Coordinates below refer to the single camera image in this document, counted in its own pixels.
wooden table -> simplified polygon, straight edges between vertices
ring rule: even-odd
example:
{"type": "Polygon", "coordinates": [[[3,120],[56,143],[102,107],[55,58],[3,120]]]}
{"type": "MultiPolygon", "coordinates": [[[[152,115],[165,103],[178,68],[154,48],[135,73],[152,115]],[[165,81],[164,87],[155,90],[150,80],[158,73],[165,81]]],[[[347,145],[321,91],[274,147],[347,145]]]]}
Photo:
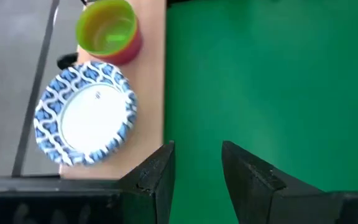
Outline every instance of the wooden table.
{"type": "MultiPolygon", "coordinates": [[[[91,167],[60,167],[65,178],[119,179],[139,165],[163,143],[165,79],[164,0],[128,0],[140,22],[144,43],[139,55],[120,66],[138,98],[137,121],[125,145],[104,162],[91,167]]],[[[78,63],[95,60],[78,47],[78,63]]]]}

gray floor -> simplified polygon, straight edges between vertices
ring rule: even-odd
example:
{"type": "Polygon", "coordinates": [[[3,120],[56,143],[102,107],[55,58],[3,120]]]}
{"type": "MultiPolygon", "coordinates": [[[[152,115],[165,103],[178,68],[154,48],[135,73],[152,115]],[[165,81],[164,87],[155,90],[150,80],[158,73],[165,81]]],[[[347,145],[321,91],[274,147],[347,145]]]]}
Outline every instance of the gray floor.
{"type": "MultiPolygon", "coordinates": [[[[51,1],[0,0],[0,175],[12,172],[50,6],[51,1]]],[[[59,72],[57,57],[75,51],[81,10],[79,0],[61,1],[41,90],[59,72]]],[[[34,129],[30,133],[24,173],[56,173],[58,166],[35,144],[34,129]]]]}

paper plate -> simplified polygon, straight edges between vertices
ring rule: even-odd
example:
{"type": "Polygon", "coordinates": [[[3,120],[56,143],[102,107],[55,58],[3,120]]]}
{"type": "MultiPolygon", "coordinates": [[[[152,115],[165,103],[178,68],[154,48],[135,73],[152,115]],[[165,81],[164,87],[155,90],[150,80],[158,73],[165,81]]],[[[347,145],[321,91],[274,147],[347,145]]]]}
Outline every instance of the paper plate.
{"type": "Polygon", "coordinates": [[[37,144],[59,164],[90,165],[117,151],[136,119],[136,96],[114,65],[64,69],[35,109],[37,144]]]}

green backdrop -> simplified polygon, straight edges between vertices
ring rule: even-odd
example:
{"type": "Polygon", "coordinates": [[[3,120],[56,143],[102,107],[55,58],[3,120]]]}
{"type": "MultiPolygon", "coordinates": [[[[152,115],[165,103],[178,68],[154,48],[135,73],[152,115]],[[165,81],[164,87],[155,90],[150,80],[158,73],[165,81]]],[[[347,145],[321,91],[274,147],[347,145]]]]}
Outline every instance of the green backdrop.
{"type": "Polygon", "coordinates": [[[323,190],[358,190],[358,1],[173,5],[165,91],[170,223],[238,223],[224,139],[323,190]]]}

green cup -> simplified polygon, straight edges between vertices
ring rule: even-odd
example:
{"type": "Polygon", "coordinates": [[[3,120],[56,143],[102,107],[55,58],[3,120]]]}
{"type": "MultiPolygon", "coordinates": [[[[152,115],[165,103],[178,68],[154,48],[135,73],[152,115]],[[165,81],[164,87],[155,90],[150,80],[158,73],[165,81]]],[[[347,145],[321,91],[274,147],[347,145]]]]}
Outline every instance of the green cup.
{"type": "Polygon", "coordinates": [[[77,22],[76,38],[88,53],[115,64],[131,60],[142,43],[135,12],[124,0],[100,0],[88,6],[77,22]]]}

